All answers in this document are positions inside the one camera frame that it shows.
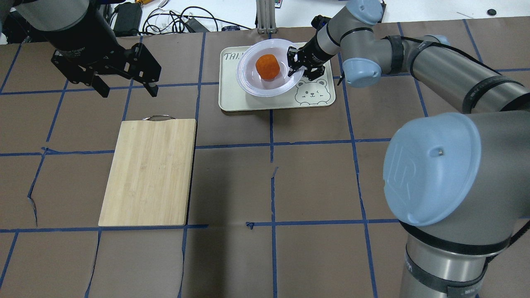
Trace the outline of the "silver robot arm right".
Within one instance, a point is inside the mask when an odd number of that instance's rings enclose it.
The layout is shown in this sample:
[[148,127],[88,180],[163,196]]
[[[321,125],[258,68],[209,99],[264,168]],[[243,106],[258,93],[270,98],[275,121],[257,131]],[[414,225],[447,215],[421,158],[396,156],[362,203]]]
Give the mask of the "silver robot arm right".
[[383,165],[388,207],[408,233],[402,298],[473,298],[488,264],[529,224],[529,90],[443,36],[375,39],[378,0],[351,0],[303,47],[289,75],[310,80],[342,53],[342,78],[367,87],[409,72],[456,113],[418,118],[391,138]]

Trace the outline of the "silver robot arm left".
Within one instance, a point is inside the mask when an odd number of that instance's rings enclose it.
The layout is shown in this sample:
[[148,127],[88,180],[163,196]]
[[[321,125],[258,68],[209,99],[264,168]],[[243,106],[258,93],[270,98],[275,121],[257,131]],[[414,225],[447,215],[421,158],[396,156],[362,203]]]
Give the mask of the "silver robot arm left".
[[161,65],[140,42],[122,47],[93,1],[14,0],[12,7],[54,46],[51,62],[70,83],[106,98],[110,88],[102,76],[119,75],[157,96]]

